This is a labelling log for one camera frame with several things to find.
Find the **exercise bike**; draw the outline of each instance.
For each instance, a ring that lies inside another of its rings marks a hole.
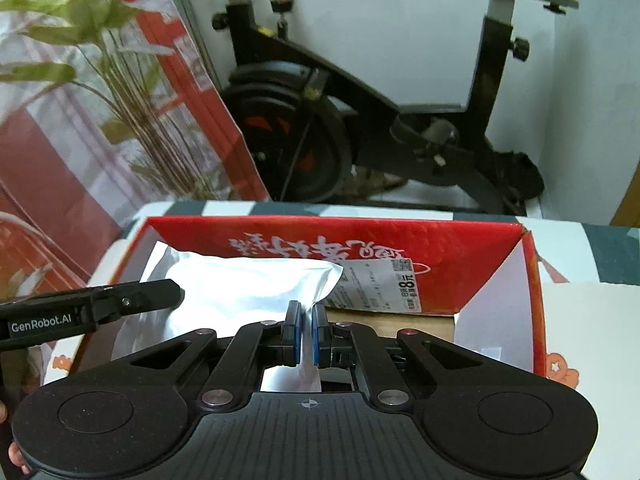
[[[575,0],[541,1],[556,14],[578,7]],[[212,19],[216,30],[230,31],[238,64],[222,98],[274,200],[328,200],[352,165],[460,186],[491,214],[524,214],[524,201],[543,192],[526,154],[497,152],[485,137],[508,53],[522,62],[529,56],[527,40],[511,39],[515,0],[489,0],[466,108],[399,107],[290,42],[286,15],[293,4],[271,0],[277,32],[256,25],[251,0],[228,0],[226,12]]]

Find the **open box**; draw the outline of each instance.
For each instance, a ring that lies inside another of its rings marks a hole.
[[[402,316],[405,326],[423,320],[420,315],[444,316],[447,322],[457,315],[456,344],[545,375],[537,256],[531,233],[520,224],[309,216],[148,218],[112,283],[139,280],[156,242],[223,258],[410,259],[420,312]],[[86,336],[72,371],[107,361],[119,328],[116,322]]]

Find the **white wall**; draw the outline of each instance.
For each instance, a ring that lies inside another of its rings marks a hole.
[[[210,27],[226,0],[193,0],[224,80],[234,66],[228,32]],[[488,0],[296,0],[291,39],[349,70],[400,104],[465,104]],[[274,28],[269,0],[257,21]],[[488,137],[501,150],[542,150],[552,86],[554,17],[519,0],[515,33],[531,43],[527,63],[508,60]]]
[[[579,1],[556,20],[542,207],[608,224],[640,155],[640,0]]]

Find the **white plastic bag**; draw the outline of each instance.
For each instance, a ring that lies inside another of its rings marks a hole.
[[[113,359],[148,348],[198,328],[213,328],[218,337],[233,336],[242,325],[284,320],[290,300],[302,304],[301,364],[266,370],[262,391],[319,392],[313,365],[310,310],[338,282],[342,268],[321,260],[299,258],[217,258],[181,253],[158,243],[141,281],[171,278],[185,291],[182,304],[130,316],[113,349]]]

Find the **orange bear cartoon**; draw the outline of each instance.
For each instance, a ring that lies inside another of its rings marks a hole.
[[[569,368],[564,357],[560,354],[548,354],[546,356],[546,376],[552,381],[575,388],[578,385],[580,373],[578,370]]]
[[[66,355],[59,355],[53,358],[51,367],[57,368],[58,370],[66,370],[68,372],[69,370],[71,370],[71,359],[69,359]]]

